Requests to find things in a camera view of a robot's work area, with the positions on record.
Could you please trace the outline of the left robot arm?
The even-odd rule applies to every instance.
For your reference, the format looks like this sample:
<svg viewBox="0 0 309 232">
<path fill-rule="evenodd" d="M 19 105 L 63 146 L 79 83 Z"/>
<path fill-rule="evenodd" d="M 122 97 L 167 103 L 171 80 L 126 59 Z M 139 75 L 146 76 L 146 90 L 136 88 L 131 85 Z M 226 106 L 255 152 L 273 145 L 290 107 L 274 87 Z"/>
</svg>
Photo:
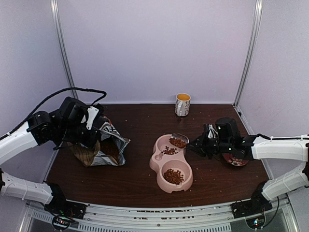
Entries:
<svg viewBox="0 0 309 232">
<path fill-rule="evenodd" d="M 30 114 L 16 129 L 1 138 L 1 164 L 49 142 L 55 145 L 55 149 L 59 149 L 63 142 L 94 147 L 100 138 L 100 113 L 96 106 L 67 97 L 59 109 Z M 0 171 L 0 194 L 41 203 L 54 214 L 64 215 L 70 209 L 59 185 L 29 181 L 4 170 Z"/>
</svg>

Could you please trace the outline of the brown pet food bag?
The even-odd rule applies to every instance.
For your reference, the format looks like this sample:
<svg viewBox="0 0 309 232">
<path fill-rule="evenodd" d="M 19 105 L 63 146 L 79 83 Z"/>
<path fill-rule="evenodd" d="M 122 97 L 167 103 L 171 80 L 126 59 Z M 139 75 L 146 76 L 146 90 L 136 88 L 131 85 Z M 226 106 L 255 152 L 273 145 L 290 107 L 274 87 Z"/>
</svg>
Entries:
<svg viewBox="0 0 309 232">
<path fill-rule="evenodd" d="M 124 149 L 130 139 L 120 135 L 110 119 L 103 116 L 98 125 L 101 137 L 93 148 L 88 148 L 81 143 L 68 142 L 68 148 L 74 156 L 85 166 L 112 165 L 122 166 L 126 163 Z"/>
</svg>

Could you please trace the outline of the pink double pet bowl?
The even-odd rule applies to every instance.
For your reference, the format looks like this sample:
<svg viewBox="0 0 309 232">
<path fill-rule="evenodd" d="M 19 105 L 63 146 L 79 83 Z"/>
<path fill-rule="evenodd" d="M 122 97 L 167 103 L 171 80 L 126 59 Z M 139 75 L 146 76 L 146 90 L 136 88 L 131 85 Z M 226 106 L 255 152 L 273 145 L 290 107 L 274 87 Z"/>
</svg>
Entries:
<svg viewBox="0 0 309 232">
<path fill-rule="evenodd" d="M 153 147 L 149 166 L 156 172 L 158 186 L 167 193 L 187 191 L 193 183 L 191 166 L 185 159 L 185 149 L 178 148 L 169 142 L 170 134 L 160 136 Z M 174 171 L 181 178 L 178 184 L 171 183 L 164 176 L 167 171 Z"/>
</svg>

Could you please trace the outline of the silver metal scoop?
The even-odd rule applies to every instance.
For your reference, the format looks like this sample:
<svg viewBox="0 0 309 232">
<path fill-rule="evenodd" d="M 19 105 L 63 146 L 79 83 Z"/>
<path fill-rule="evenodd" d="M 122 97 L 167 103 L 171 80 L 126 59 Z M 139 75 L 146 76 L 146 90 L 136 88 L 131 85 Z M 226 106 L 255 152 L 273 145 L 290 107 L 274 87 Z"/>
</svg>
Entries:
<svg viewBox="0 0 309 232">
<path fill-rule="evenodd" d="M 169 142 L 173 146 L 183 149 L 189 144 L 189 138 L 180 133 L 173 133 L 169 138 Z"/>
</svg>

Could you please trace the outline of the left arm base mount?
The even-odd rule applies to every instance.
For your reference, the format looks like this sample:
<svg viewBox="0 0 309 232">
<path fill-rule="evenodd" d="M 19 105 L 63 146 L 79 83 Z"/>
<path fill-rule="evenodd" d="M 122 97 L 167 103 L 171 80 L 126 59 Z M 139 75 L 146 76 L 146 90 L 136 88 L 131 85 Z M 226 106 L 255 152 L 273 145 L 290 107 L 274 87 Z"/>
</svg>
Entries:
<svg viewBox="0 0 309 232">
<path fill-rule="evenodd" d="M 58 231 L 68 229 L 77 219 L 83 219 L 87 208 L 85 204 L 70 201 L 61 206 L 54 204 L 42 204 L 42 206 L 53 216 L 52 226 Z"/>
</svg>

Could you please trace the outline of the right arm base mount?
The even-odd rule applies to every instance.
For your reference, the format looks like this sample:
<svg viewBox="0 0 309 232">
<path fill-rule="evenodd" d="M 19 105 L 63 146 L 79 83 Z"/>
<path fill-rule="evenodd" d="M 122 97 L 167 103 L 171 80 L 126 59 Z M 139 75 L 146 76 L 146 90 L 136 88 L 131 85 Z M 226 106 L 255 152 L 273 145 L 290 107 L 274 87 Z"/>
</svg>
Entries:
<svg viewBox="0 0 309 232">
<path fill-rule="evenodd" d="M 261 203 L 258 200 L 236 201 L 231 204 L 233 217 L 245 218 L 245 222 L 250 229 L 258 230 L 266 225 L 265 212 L 271 210 L 270 202 Z"/>
</svg>

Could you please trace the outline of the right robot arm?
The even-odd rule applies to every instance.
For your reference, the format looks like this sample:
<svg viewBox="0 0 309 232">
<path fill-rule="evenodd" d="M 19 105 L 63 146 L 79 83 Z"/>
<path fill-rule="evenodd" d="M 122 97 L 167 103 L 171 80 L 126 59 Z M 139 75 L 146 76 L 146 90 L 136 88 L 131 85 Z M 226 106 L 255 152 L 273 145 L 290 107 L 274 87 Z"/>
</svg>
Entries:
<svg viewBox="0 0 309 232">
<path fill-rule="evenodd" d="M 261 160 L 271 179 L 258 185 L 248 210 L 258 213 L 266 203 L 288 192 L 309 186 L 309 136 L 241 136 L 235 119 L 223 117 L 205 124 L 203 133 L 187 148 L 202 157 L 228 154 L 234 159 Z"/>
</svg>

